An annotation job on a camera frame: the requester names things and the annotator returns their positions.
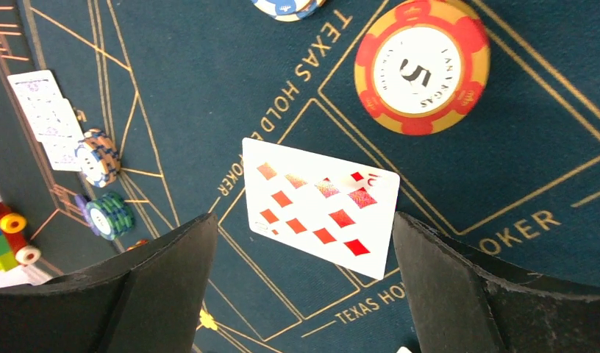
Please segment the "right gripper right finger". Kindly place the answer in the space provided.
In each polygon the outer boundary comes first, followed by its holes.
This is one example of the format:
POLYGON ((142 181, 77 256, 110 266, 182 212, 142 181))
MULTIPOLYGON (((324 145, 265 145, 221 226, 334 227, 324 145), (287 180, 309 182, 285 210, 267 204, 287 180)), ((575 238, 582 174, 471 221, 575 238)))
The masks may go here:
POLYGON ((403 212, 392 238, 423 352, 600 352, 600 288, 518 267, 403 212))

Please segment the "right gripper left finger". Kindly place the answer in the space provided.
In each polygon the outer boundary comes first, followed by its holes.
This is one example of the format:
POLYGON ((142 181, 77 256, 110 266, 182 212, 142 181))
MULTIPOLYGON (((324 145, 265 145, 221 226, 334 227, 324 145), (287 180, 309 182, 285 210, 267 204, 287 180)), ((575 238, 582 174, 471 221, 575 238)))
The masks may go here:
POLYGON ((204 214, 42 285, 0 288, 0 352, 190 352, 217 222, 204 214))

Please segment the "teal chips seat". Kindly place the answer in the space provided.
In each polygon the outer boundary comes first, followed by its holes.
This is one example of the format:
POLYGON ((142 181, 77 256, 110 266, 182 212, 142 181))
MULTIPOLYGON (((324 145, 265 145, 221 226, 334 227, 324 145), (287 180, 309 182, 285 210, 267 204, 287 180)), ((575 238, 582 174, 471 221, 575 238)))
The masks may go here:
POLYGON ((116 240, 135 227, 133 212, 116 192, 85 202, 84 210, 93 232, 105 240, 116 240))

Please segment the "purple small blind button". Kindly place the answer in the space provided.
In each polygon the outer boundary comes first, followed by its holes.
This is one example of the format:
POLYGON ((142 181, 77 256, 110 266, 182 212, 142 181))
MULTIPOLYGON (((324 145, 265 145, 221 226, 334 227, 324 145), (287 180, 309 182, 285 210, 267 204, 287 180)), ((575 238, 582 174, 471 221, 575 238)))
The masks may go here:
POLYGON ((81 214, 84 217, 84 220, 86 221, 87 225, 90 227, 90 225, 92 224, 92 221, 90 219, 90 213, 87 211, 87 203, 88 203, 88 198, 85 195, 82 194, 76 194, 74 196, 74 200, 76 202, 77 207, 79 208, 81 214))

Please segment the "ten of diamonds card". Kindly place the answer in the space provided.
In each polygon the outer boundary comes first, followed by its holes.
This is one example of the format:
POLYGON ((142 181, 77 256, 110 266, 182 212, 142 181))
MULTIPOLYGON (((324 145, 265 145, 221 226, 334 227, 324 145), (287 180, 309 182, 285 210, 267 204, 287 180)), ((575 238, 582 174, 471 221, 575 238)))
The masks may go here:
POLYGON ((242 148, 253 232, 384 278, 399 175, 253 138, 244 138, 242 148))

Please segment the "pink chips seat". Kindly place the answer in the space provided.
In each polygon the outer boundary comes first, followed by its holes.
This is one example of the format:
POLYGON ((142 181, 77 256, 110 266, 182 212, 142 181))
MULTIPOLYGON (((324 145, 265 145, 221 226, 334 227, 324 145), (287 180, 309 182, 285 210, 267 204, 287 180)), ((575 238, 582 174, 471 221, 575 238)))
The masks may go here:
POLYGON ((300 21, 312 15, 325 0, 252 0, 261 12, 277 21, 300 21))
POLYGON ((104 188, 118 178, 121 169, 119 153, 113 141, 100 129, 90 129, 78 141, 74 155, 88 183, 104 188))

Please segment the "orange chips seat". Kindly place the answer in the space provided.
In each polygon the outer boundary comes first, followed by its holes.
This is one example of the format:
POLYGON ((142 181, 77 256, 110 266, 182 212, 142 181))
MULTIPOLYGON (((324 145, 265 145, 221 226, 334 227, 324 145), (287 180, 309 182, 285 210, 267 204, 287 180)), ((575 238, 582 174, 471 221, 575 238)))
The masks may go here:
POLYGON ((474 108, 490 73, 481 18, 464 1, 405 1, 382 15, 354 60, 369 115, 403 135, 431 135, 474 108))
POLYGON ((139 247, 139 246, 143 246, 143 245, 147 244, 148 242, 149 242, 149 240, 148 240, 148 239, 141 239, 141 240, 138 240, 138 241, 137 241, 136 243, 134 243, 133 245, 131 245, 131 246, 127 247, 127 248, 126 248, 126 250, 127 250, 127 251, 131 251, 131 250, 133 250, 133 249, 136 249, 136 248, 137 248, 137 247, 139 247))

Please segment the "dealt card seat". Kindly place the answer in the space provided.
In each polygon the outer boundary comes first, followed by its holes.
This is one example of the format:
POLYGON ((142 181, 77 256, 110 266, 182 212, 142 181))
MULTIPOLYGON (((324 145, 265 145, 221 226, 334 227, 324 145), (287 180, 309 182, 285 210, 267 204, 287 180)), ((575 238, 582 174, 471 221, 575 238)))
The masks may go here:
POLYGON ((62 137, 59 105, 63 95, 50 70, 10 74, 10 87, 37 141, 62 137))

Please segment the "colourful lego toy car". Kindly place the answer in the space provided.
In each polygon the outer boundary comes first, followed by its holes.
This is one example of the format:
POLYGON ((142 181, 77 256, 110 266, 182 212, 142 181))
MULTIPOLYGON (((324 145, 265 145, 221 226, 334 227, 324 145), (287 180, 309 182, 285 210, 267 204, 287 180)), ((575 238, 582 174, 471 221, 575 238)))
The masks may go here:
POLYGON ((32 265, 40 259, 41 250, 24 238, 26 225, 25 217, 0 202, 0 271, 32 265))

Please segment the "dark green rectangular poker mat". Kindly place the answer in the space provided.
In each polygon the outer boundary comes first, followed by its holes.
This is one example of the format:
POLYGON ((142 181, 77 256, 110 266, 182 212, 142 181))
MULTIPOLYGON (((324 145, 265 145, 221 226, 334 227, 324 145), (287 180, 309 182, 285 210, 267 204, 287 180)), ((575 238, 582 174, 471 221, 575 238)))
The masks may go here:
POLYGON ((7 77, 36 69, 21 5, 0 1, 0 197, 28 220, 25 238, 41 251, 34 266, 52 277, 118 254, 95 236, 76 208, 84 189, 75 173, 53 171, 7 77))

